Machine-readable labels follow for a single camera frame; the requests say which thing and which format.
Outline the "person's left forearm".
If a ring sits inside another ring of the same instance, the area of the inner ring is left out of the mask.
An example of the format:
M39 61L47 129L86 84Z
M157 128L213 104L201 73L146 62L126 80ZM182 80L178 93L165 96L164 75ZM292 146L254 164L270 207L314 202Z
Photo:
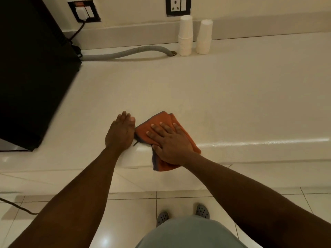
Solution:
M89 248L123 148L108 146L55 195L8 248Z

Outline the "orange cleaning cloth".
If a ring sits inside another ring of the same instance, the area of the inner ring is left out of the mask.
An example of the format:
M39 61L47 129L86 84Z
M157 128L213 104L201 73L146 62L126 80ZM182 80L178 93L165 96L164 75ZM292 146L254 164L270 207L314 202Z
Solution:
M134 138L135 138L136 142L147 144L147 145L154 145L155 144L155 145L159 146L159 144L157 142L155 142L154 140L152 140L151 138L149 138L147 136L146 132L147 131L152 132L153 129L151 128L151 125L152 124L156 125L160 122L165 123L166 125L168 125L173 130L175 130L173 124L175 123L176 125L178 125L180 127L180 129L183 131L183 133L186 135L187 139L190 141L194 152L198 153L198 154L201 154L201 150L197 147L197 145L195 144L193 139L189 136L189 134L180 125L180 123L177 121L174 114L172 114L172 113L168 114L165 111L162 111L162 112L152 116L150 119L148 119L147 121L145 121L144 123L138 125L135 128ZM164 162L163 160L161 160L159 158L159 156L155 153L154 149L152 149L152 164L153 164L154 171L158 171L158 172L171 171L171 170L174 170L174 169L180 167L178 165L172 165L172 164L169 164L169 163Z

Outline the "person's right hand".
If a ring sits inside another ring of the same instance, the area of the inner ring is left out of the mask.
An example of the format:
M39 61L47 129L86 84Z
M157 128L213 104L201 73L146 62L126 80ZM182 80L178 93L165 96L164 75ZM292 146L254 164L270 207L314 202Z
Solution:
M185 137L176 135L175 130L163 122L160 122L158 126L162 126L168 135L160 136L155 131L147 131L146 134L162 147L160 159L172 165L183 166L189 157L195 154L190 141L186 135Z

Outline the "black wall socket plate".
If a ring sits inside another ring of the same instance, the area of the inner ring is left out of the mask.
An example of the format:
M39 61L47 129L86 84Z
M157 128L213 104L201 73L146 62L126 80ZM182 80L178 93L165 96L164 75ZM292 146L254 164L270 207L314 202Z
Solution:
M192 0L165 0L166 15L168 17L191 14Z

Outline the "black appliance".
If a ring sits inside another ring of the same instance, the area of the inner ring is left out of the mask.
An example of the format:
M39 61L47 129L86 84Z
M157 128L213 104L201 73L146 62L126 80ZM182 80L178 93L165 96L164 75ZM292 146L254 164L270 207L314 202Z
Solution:
M0 0L0 152L40 146L80 67L42 0Z

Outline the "person's left hand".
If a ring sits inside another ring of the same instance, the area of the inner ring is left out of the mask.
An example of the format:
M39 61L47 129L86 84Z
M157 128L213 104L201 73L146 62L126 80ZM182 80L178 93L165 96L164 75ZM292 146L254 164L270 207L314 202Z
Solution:
M116 126L116 121L114 120L105 137L105 146L107 149L120 155L131 146L134 133L135 129L121 129Z

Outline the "black switch socket with plug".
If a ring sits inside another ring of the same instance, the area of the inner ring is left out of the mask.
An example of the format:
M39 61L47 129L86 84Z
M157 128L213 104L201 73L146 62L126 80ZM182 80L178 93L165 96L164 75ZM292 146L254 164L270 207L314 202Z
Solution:
M68 5L78 23L101 22L94 0L68 1Z

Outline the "short stack of white cups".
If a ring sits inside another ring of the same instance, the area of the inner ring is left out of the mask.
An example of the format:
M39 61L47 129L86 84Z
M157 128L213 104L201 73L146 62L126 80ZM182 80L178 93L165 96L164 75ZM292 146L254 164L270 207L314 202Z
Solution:
M198 54L208 54L212 42L213 20L205 19L201 21L197 36L196 52Z

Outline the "grey clog shoe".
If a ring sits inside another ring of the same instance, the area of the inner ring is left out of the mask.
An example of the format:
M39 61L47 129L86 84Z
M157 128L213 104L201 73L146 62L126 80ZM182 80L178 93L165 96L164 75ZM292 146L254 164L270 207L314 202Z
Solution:
M166 222L167 220L169 220L169 214L167 211L163 211L161 213L159 213L157 219L156 219L156 227L160 226L161 224L163 224L164 222Z
M203 205L203 204L198 204L198 205L196 206L196 212L195 212L195 215L196 215L196 216L199 216L199 217L202 217L202 218L204 218L204 219L207 219L207 220L210 219L209 211L208 211L208 209L206 208L206 206Z

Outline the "person's right forearm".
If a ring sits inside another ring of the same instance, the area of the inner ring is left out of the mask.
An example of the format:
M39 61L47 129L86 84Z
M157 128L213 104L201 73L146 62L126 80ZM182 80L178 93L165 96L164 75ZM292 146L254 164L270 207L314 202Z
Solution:
M183 152L178 163L262 247L331 248L331 224L271 188L192 151Z

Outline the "grey shirt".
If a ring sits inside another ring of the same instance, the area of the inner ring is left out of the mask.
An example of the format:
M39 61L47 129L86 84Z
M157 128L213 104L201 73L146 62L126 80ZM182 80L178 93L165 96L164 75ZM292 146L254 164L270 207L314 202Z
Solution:
M248 248L218 221L186 216L165 221L135 248Z

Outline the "tall stack of white cups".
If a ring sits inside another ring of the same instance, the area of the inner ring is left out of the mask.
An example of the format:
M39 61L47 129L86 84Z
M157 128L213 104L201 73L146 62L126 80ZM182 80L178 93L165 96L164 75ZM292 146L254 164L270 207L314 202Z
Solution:
M178 35L178 54L189 56L192 53L193 46L193 18L190 15L184 15L180 18Z

